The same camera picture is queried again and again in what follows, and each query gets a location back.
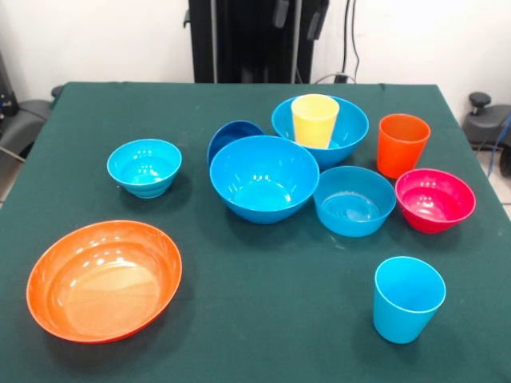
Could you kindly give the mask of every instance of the blue bowl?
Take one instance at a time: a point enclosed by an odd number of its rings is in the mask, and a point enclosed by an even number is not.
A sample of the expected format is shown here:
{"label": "blue bowl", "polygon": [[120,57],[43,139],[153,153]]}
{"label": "blue bowl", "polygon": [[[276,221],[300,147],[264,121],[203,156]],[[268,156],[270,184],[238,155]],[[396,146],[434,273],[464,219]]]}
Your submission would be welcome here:
{"label": "blue bowl", "polygon": [[314,192],[319,220],[346,237],[377,231],[396,205],[394,188],[378,173],[356,166],[325,171]]}
{"label": "blue bowl", "polygon": [[163,140],[137,140],[117,148],[106,168],[112,178],[139,198],[165,193],[181,166],[181,152]]}
{"label": "blue bowl", "polygon": [[[369,131],[366,114],[355,104],[333,97],[340,105],[334,132],[328,149],[305,147],[318,161],[321,170],[329,169],[348,157]],[[288,140],[295,140],[291,104],[296,97],[285,100],[271,115],[275,132]]]}
{"label": "blue bowl", "polygon": [[213,187],[237,215],[253,223],[279,222],[298,211],[319,181],[314,157],[275,136],[252,136],[221,149],[209,168]]}
{"label": "blue bowl", "polygon": [[250,121],[232,121],[218,129],[208,146],[208,166],[219,150],[232,141],[250,136],[263,136],[264,132],[259,126]]}

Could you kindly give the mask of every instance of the cup rim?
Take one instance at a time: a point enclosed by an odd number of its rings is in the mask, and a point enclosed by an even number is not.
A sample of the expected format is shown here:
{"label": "cup rim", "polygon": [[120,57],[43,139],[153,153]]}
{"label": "cup rim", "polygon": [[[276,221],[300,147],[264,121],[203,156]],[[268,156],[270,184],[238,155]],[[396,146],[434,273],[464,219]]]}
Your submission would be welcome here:
{"label": "cup rim", "polygon": [[[169,145],[173,150],[175,150],[177,152],[177,154],[179,155],[179,161],[178,161],[177,166],[174,169],[174,171],[159,181],[144,182],[144,183],[125,182],[125,181],[121,180],[120,178],[114,176],[112,174],[112,172],[110,171],[110,161],[112,160],[113,155],[116,154],[123,147],[131,145],[131,144],[135,144],[135,143],[141,142],[141,141],[163,142],[164,144]],[[160,184],[160,183],[165,182],[166,180],[170,179],[171,177],[175,176],[177,174],[177,172],[179,171],[182,162],[183,162],[183,155],[181,154],[181,150],[179,150],[179,148],[176,145],[174,145],[173,143],[165,141],[165,140],[160,140],[158,138],[142,138],[140,140],[126,142],[125,144],[122,144],[120,147],[115,149],[112,152],[112,154],[110,154],[109,158],[106,160],[106,170],[114,180],[116,180],[119,184],[122,184],[123,186],[129,186],[129,187],[148,186],[148,185]]]}
{"label": "cup rim", "polygon": [[422,217],[422,216],[420,218],[424,219],[425,221],[434,222],[434,223],[460,223],[461,221],[464,221],[465,219],[469,218],[473,214],[473,212],[476,210],[477,199],[476,199],[476,195],[473,192],[472,188],[464,180],[462,180],[459,177],[456,177],[454,174],[451,174],[449,172],[444,172],[443,170],[439,170],[439,169],[433,169],[433,168],[415,168],[415,169],[409,170],[408,172],[404,172],[403,174],[401,174],[399,176],[398,180],[396,181],[396,183],[394,185],[395,195],[396,195],[396,199],[399,202],[399,206],[404,208],[409,213],[412,213],[412,214],[415,215],[415,213],[413,213],[408,208],[408,206],[402,201],[402,198],[399,196],[398,185],[400,184],[400,182],[402,182],[402,179],[403,179],[404,176],[407,176],[407,175],[409,175],[410,173],[413,173],[413,172],[423,172],[423,171],[441,173],[441,174],[447,175],[447,176],[449,176],[449,177],[451,177],[451,178],[461,182],[461,184],[463,186],[465,186],[469,190],[469,192],[470,192],[470,194],[472,196],[473,205],[472,205],[472,208],[470,209],[470,211],[467,214],[463,215],[460,218],[456,218],[456,219],[442,219],[442,220],[440,220],[440,219],[426,218],[426,217]]}
{"label": "cup rim", "polygon": [[[398,138],[395,138],[393,137],[392,135],[390,135],[389,133],[385,132],[385,130],[383,129],[382,127],[382,122],[388,118],[391,118],[391,117],[396,117],[396,116],[405,116],[405,117],[409,117],[413,120],[418,120],[420,121],[421,123],[423,123],[425,126],[426,126],[426,129],[427,129],[427,135],[426,137],[424,138],[421,138],[420,140],[400,140]],[[425,122],[422,118],[420,117],[417,117],[417,116],[414,116],[413,114],[407,114],[407,113],[393,113],[393,114],[387,114],[386,116],[382,117],[382,119],[380,120],[380,123],[379,123],[379,132],[380,134],[383,134],[389,138],[391,138],[392,140],[394,141],[397,141],[397,142],[400,142],[402,144],[419,144],[421,142],[425,142],[425,141],[428,141],[428,139],[430,138],[431,136],[431,127],[428,125],[427,122]]]}
{"label": "cup rim", "polygon": [[[442,296],[442,299],[440,300],[440,302],[436,306],[434,306],[434,307],[432,307],[431,309],[428,309],[428,310],[409,310],[409,309],[405,309],[404,307],[400,307],[399,305],[396,305],[394,302],[389,300],[389,298],[387,296],[385,296],[385,294],[380,290],[380,286],[378,285],[378,272],[380,270],[380,267],[382,267],[385,263],[394,261],[396,259],[412,259],[415,262],[423,263],[424,265],[429,267],[431,270],[433,270],[434,273],[440,278],[440,281],[442,282],[442,286],[443,286],[443,296]],[[421,259],[418,259],[418,258],[415,258],[415,257],[409,257],[409,256],[405,256],[405,255],[388,258],[388,259],[384,260],[383,262],[381,262],[378,265],[378,267],[376,268],[376,271],[374,272],[374,287],[379,292],[379,294],[382,296],[382,298],[385,299],[393,307],[395,307],[395,308],[397,308],[397,309],[399,309],[401,311],[404,311],[404,312],[407,312],[407,313],[411,313],[411,314],[427,314],[427,313],[430,313],[430,312],[434,312],[446,300],[446,295],[447,295],[446,282],[444,281],[444,278],[442,278],[440,273],[437,271],[437,269],[432,267],[428,262],[424,262]]]}
{"label": "cup rim", "polygon": [[[300,97],[309,97],[309,96],[321,96],[322,98],[326,98],[328,99],[329,101],[333,101],[334,104],[336,105],[335,107],[335,113],[332,113],[330,114],[329,116],[325,116],[325,117],[320,117],[320,118],[310,118],[309,116],[308,117],[305,117],[303,116],[303,114],[301,113],[298,113],[295,111],[295,102],[300,98]],[[311,120],[311,121],[325,121],[325,120],[330,120],[333,116],[337,116],[339,114],[339,111],[341,110],[341,105],[339,105],[339,103],[331,96],[328,96],[326,94],[321,94],[321,93],[307,93],[307,94],[302,94],[300,96],[296,96],[296,98],[291,102],[291,114],[296,114],[297,116],[299,116],[300,118],[303,118],[304,120]]]}

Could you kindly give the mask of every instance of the plastic bowl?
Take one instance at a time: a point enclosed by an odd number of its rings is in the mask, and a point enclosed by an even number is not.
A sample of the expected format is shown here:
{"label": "plastic bowl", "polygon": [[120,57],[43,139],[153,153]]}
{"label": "plastic bowl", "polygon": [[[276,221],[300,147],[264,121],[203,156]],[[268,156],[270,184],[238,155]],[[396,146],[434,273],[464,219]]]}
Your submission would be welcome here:
{"label": "plastic bowl", "polygon": [[396,181],[399,207],[418,231],[436,234],[469,218],[476,196],[465,182],[436,169],[414,169]]}
{"label": "plastic bowl", "polygon": [[325,171],[314,192],[319,220],[346,237],[377,231],[396,205],[394,189],[378,173],[356,166]]}
{"label": "plastic bowl", "polygon": [[244,137],[263,135],[263,130],[250,121],[240,120],[225,124],[222,128],[216,131],[211,141],[209,141],[208,166],[211,166],[211,161],[213,161],[213,158],[216,156],[218,151],[225,145],[230,144],[232,141],[236,141]]}
{"label": "plastic bowl", "polygon": [[[333,97],[340,105],[334,132],[328,149],[305,148],[314,156],[321,170],[329,169],[347,158],[369,131],[366,114],[355,104]],[[288,140],[295,140],[291,104],[296,97],[285,100],[273,111],[271,124],[275,133]]]}
{"label": "plastic bowl", "polygon": [[37,261],[26,287],[35,321],[73,342],[104,343],[143,329],[170,303],[181,280],[177,246],[134,221],[82,227]]}
{"label": "plastic bowl", "polygon": [[110,176],[128,192],[149,199],[162,195],[174,181],[181,152],[163,140],[137,140],[117,148],[106,168]]}
{"label": "plastic bowl", "polygon": [[221,149],[209,168],[224,203],[253,223],[269,224],[298,211],[319,180],[314,157],[275,136],[252,136]]}

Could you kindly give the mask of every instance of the blue cup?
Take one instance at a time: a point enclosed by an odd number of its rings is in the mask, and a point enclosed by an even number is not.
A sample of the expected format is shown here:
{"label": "blue cup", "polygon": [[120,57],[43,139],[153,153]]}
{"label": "blue cup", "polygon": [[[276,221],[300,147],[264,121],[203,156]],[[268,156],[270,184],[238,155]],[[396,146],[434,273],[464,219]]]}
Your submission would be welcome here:
{"label": "blue cup", "polygon": [[263,135],[263,130],[253,122],[245,120],[228,122],[222,128],[218,129],[213,135],[211,141],[209,141],[208,166],[211,166],[213,158],[215,158],[221,148],[230,144],[232,141],[250,136]]}
{"label": "blue cup", "polygon": [[446,284],[428,263],[412,257],[382,262],[374,274],[374,328],[389,342],[417,339],[446,298]]}
{"label": "blue cup", "polygon": [[127,192],[138,198],[156,198],[165,193],[181,166],[180,150],[163,140],[137,140],[117,148],[106,168]]}
{"label": "blue cup", "polygon": [[314,191],[318,218],[334,233],[363,237],[377,231],[396,205],[394,188],[377,172],[357,166],[329,169]]}

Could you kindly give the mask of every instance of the dark green table cover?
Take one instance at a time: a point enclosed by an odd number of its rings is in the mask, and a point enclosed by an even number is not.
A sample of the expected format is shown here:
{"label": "dark green table cover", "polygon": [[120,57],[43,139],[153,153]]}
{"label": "dark green table cover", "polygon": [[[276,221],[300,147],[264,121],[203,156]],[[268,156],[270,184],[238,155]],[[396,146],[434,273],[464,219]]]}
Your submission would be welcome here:
{"label": "dark green table cover", "polygon": [[[212,134],[247,119],[271,133],[284,99],[321,92],[359,105],[370,131],[346,161],[375,167],[379,119],[412,113],[432,135],[423,167],[464,179],[477,210],[440,235],[396,210],[361,239],[330,233],[309,204],[271,226],[233,215],[206,166]],[[172,141],[183,166],[171,191],[137,199],[109,178],[112,150],[145,137]],[[167,232],[184,273],[169,308],[122,342],[80,345],[30,317],[25,288],[43,251],[106,219]],[[0,210],[0,374],[5,382],[494,382],[511,381],[511,225],[435,86],[70,84]],[[412,255],[436,267],[447,298],[409,345],[371,321],[376,266]]]}

